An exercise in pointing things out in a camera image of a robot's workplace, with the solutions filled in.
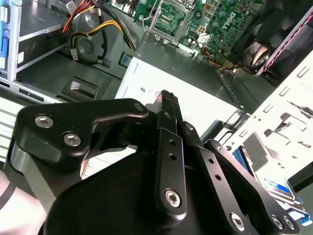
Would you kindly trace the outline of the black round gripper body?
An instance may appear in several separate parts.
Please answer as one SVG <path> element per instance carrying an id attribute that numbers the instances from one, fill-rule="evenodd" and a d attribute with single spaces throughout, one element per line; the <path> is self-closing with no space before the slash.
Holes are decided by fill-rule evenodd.
<path id="1" fill-rule="evenodd" d="M 192 148 L 186 169 L 186 213 L 153 193 L 153 163 L 135 154 L 63 192 L 48 213 L 46 235 L 269 235 L 271 221 L 260 199 L 237 199 L 215 155 Z"/>

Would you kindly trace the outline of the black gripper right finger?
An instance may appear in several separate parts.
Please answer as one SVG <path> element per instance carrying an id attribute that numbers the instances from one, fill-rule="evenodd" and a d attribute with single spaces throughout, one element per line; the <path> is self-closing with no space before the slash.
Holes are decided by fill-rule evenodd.
<path id="1" fill-rule="evenodd" d="M 299 226 L 217 141 L 202 143 L 188 122 L 179 124 L 187 196 L 204 235 L 298 235 Z"/>

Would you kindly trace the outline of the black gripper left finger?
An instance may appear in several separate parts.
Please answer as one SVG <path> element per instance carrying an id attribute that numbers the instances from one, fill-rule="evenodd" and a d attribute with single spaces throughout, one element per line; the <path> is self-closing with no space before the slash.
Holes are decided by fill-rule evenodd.
<path id="1" fill-rule="evenodd" d="M 178 99 L 160 92 L 154 113 L 132 98 L 28 106 L 17 115 L 8 161 L 49 213 L 67 189 L 135 154 L 153 163 L 154 197 L 186 213 Z"/>

